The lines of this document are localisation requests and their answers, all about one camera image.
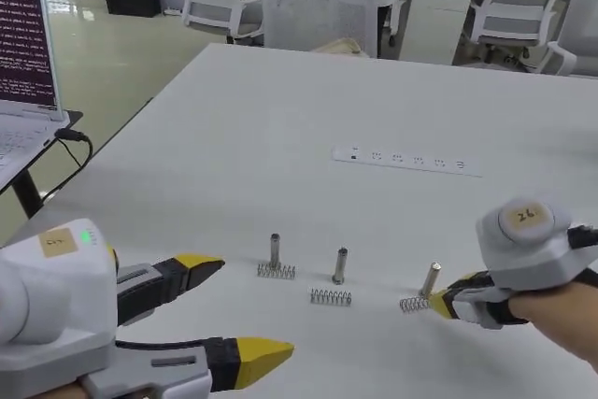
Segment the metal pin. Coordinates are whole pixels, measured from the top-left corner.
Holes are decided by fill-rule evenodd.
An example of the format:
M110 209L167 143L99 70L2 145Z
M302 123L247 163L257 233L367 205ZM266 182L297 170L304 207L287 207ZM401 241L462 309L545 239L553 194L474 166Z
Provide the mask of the metal pin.
M278 234L270 236L270 265L273 267L280 265L280 235Z
M346 248L341 248L338 251L338 257L336 258L336 269L335 273L333 274L333 283L336 285L340 285L345 282L345 264L347 264L348 255L349 250Z
M436 280L438 279L438 275L440 274L441 268L442 267L440 266L440 264L438 262L434 262L434 263L432 263L432 265L430 265L430 270L428 271L428 276L426 276L426 280L423 282L423 287L421 287L421 290L419 292L419 295L422 298L428 299L430 297L430 295L432 294L432 290L434 289L434 284L436 283Z

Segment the white table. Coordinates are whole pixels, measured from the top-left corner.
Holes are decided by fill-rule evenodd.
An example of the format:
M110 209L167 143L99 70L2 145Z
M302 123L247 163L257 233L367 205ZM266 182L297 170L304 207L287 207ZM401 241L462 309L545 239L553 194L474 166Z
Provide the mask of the white table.
M400 59L452 64L470 4L471 0L411 0Z
M322 94L296 89L299 69ZM577 221L598 223L596 86L212 45L20 236L89 217L124 264L223 256L200 288L120 332L296 345L271 375L221 398L594 399L595 373L532 326L484 331L406 316L397 302L431 261L443 264L439 287L483 268L475 220L514 194L556 192ZM467 157L483 178L331 161L348 143ZM256 277L274 232L295 281ZM352 307L312 306L310 287L334 287L341 245Z

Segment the power strip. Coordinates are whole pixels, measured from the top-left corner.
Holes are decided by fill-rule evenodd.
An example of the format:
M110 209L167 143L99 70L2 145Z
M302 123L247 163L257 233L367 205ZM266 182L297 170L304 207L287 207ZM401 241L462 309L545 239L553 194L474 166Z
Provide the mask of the power strip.
M360 146L333 148L333 160L343 163L381 165L384 167L406 168L425 172L450 173L481 178L478 167L465 159L448 159L424 156L403 151L362 149Z

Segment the coil spring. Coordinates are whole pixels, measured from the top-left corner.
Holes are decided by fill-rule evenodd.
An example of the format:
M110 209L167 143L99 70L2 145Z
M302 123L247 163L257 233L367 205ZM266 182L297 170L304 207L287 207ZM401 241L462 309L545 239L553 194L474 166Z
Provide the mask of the coil spring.
M427 310L430 308L430 301L420 296L414 298L406 298L399 301L399 307L403 313L415 313L420 310Z
M327 306L350 306L351 292L334 292L332 290L311 289L311 302Z
M295 279L297 274L297 267L295 265L281 265L273 266L271 264L259 264L258 276L260 278L275 278L275 279Z

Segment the label sticker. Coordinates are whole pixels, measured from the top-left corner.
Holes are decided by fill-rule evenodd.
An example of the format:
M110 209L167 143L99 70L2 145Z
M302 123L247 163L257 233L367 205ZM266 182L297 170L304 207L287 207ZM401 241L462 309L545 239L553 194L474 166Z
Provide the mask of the label sticker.
M527 229L548 221L546 211L542 205L531 203L508 212L508 221L513 229Z
M62 256L77 251L77 244L68 228L54 229L40 234L39 242L46 257Z

